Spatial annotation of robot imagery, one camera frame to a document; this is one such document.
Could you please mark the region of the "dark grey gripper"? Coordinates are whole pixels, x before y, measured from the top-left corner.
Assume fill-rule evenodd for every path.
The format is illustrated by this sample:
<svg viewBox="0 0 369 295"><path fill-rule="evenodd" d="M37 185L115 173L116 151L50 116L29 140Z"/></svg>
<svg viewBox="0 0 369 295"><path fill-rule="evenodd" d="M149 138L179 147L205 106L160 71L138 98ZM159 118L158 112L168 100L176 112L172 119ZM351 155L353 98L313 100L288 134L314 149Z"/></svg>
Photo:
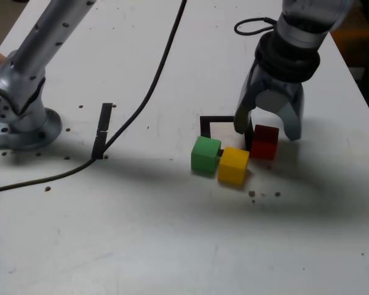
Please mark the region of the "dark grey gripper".
<svg viewBox="0 0 369 295"><path fill-rule="evenodd" d="M253 63L240 93L234 129L239 134L246 132L256 104L281 119L290 141L299 140L302 135L303 101L302 84L282 82Z"/></svg>

